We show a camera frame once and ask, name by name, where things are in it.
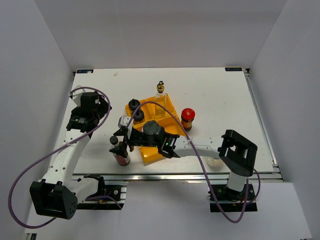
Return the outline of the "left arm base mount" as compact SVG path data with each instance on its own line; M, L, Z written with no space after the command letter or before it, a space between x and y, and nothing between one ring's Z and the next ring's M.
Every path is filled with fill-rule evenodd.
M127 194L125 182L106 181L102 195L95 193L77 205L77 210L119 211L124 206Z

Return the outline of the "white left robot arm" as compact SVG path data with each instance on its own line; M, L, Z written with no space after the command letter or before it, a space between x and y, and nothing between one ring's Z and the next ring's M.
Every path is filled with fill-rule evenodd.
M105 196L104 178L88 174L78 180L72 176L79 158L92 137L109 105L98 92L83 92L76 100L66 126L66 148L58 151L41 181L34 181L29 189L38 215L71 219L78 204L88 197L99 200Z

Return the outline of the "white powder jar black lid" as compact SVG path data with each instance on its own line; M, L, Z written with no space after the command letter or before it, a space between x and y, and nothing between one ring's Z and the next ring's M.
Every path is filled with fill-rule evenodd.
M140 104L139 100L133 98L128 102L128 108L131 112L134 112Z

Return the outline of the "dark soy sauce bottle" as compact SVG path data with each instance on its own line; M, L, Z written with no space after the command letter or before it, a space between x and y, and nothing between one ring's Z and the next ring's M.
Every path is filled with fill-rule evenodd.
M117 146L119 142L122 142L122 141L119 141L118 137L114 136L114 135L110 137L109 141L110 141L110 144L111 144L110 149L113 148L114 146ZM130 163L131 159L130 159L130 156L129 156L128 153L127 153L127 158L124 158L121 155L117 155L117 154L114 154L114 153L112 153L112 154L113 154L113 156L115 157L117 163L120 166L126 166L126 165L128 165Z

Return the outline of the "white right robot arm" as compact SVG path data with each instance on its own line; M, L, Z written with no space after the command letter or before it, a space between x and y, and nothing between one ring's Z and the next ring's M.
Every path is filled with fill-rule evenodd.
M188 139L166 132L154 120L145 123L141 131L120 124L109 140L113 145L110 152L124 158L138 146L157 148L168 159L199 156L222 160L230 170L225 192L233 200L243 195L247 178L253 175L258 151L256 144L232 129L221 137Z

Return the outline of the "glass oil bottle gold stopper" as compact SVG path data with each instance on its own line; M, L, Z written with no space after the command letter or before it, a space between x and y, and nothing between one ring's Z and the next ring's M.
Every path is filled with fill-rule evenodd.
M165 85L163 81L159 81L159 83L156 86L156 90L157 93L155 95L155 102L166 108L167 95L165 93ZM163 117L166 114L166 111L159 105L155 105L155 115L157 117Z

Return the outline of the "red lid sauce jar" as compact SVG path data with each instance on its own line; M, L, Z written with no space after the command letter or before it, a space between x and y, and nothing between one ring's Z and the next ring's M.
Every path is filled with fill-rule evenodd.
M181 112L181 124L186 132L192 129L196 113L192 108L185 108Z

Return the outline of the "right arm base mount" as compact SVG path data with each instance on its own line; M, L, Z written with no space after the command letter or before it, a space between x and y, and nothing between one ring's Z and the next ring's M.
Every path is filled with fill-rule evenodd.
M231 192L227 189L226 184L212 184L211 187L224 212L240 213L242 211L245 203L245 187L240 193ZM255 196L253 185L249 184L245 212L258 211Z

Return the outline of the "glass spice jar black lid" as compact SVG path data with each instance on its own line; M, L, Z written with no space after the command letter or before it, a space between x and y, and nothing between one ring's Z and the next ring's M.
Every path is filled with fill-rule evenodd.
M140 124L144 121L145 119L145 115L144 112L141 109L138 109L136 111L136 113L134 113L134 111L132 112L132 116L133 116L133 123L134 124Z

